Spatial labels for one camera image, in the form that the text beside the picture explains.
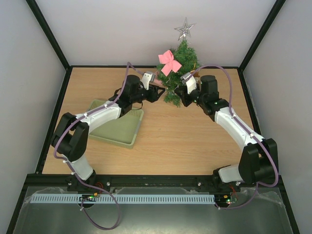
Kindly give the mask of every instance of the green pine branch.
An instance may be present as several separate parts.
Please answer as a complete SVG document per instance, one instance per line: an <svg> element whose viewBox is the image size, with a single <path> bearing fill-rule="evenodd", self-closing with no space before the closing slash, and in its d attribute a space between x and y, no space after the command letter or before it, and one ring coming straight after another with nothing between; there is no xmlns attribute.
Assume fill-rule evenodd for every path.
<svg viewBox="0 0 312 234"><path fill-rule="evenodd" d="M175 60L177 60L182 66L178 72L175 73L171 71L166 77L161 72L164 64L159 64L157 66L157 70L159 71L157 79L161 80L162 84L166 88L164 101L173 103L175 106L180 107L180 97L174 93L176 87L183 85L180 77L198 68L200 64L198 64L194 48L188 46L187 40L183 40L176 50L170 49L170 51L173 53Z"/></svg>

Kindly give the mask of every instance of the silver star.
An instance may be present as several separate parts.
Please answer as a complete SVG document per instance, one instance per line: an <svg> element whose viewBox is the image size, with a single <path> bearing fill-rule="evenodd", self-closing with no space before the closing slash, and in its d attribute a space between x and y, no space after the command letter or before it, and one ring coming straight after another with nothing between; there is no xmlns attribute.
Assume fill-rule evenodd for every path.
<svg viewBox="0 0 312 234"><path fill-rule="evenodd" d="M185 21L183 23L183 26L182 27L178 27L178 28L175 28L175 30L179 31L180 32L180 36L179 36L179 39L178 40L184 40L186 38L186 36L189 36L191 37L191 33L190 33L190 29L194 26L195 24L192 23L192 24L188 24L187 23L187 18L185 18Z"/></svg>

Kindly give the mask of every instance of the black metal frame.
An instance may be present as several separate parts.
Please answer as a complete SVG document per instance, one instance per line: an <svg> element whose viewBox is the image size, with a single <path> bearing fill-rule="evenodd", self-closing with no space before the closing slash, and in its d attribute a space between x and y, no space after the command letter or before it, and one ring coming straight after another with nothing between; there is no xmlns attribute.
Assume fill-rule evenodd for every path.
<svg viewBox="0 0 312 234"><path fill-rule="evenodd" d="M47 157L48 149L50 147L50 140L53 134L53 131L56 127L57 119L59 116L59 112L63 103L63 99L66 93L67 85L70 79L70 75L72 69L74 67L125 67L125 66L70 66L67 62L66 57L64 56L56 38L54 37L48 23L44 19L42 12L40 11L37 3L35 0L26 0L30 9L34 13L36 19L38 20L40 26L42 27L44 33L46 34L48 40L50 41L52 47L55 50L59 60L63 64L66 74L64 77L64 81L58 96L58 100L52 115L52 119L48 128L48 132L44 141L44 145L39 157L38 165L36 168L36 173L28 174L25 180L24 186L20 193L17 205L15 207L9 228L7 230L7 234L11 234L14 231L16 221L19 216L19 212L21 206L23 204L26 191L28 187L64 187L67 186L66 179L69 175L43 175L42 170L44 167L44 163ZM271 26L272 22L274 21L275 17L277 16L278 12L280 11L281 7L283 6L286 0L276 0L273 8L271 9L269 15L267 16L265 22L263 23L260 31L258 32L255 40L253 41L250 49L248 50L245 58L243 59L240 67L225 67L225 68L232 68L236 69L239 75L239 79L243 88L244 96L246 99L246 103L248 106L248 110L251 116L251 120L253 123L253 128L256 132L261 134L258 120L256 118L256 114L254 112L254 107L251 101L251 97L248 91L248 87L243 75L243 72L251 60L253 54L257 50L259 44L263 40L266 32L268 31L269 27ZM138 68L154 68L155 66L136 66ZM230 189L217 191L212 186L212 176L211 175L97 175L97 179L103 181L104 185L105 182L110 182L110 187L183 187L185 189L195 189L201 192L210 192L214 195L226 194L230 192ZM293 215L293 211L291 205L288 200L288 196L285 190L285 186L283 180L280 176L279 183L276 186L280 189L283 202L286 206L286 211L291 223L291 227L294 234L299 233L299 229L296 223L296 220Z"/></svg>

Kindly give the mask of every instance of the wooden table surface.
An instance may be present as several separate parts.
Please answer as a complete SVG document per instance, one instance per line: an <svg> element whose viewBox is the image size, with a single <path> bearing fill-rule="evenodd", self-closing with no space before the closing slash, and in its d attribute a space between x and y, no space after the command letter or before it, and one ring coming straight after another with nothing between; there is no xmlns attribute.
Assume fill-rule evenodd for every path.
<svg viewBox="0 0 312 234"><path fill-rule="evenodd" d="M227 71L233 81L233 108L252 127L237 70ZM216 76L220 97L229 100L229 83L221 70L203 69L199 74ZM83 113L94 99L111 97L124 75L125 68L74 68L59 116ZM234 140L195 104L177 108L161 97L154 103L144 101L143 110L133 149L88 140L86 156L97 174L210 175L239 162L241 151ZM53 149L50 146L43 173L69 174L62 160L54 159Z"/></svg>

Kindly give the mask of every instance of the pink bow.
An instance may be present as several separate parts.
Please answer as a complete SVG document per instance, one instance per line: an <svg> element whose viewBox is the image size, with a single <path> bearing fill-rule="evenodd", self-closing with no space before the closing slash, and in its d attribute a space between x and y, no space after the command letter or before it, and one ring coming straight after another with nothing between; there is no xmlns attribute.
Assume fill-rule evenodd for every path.
<svg viewBox="0 0 312 234"><path fill-rule="evenodd" d="M161 70L165 76L168 76L171 71L177 72L182 67L178 61L174 60L174 55L170 50L167 50L163 55L158 55L158 57L159 62L165 64Z"/></svg>

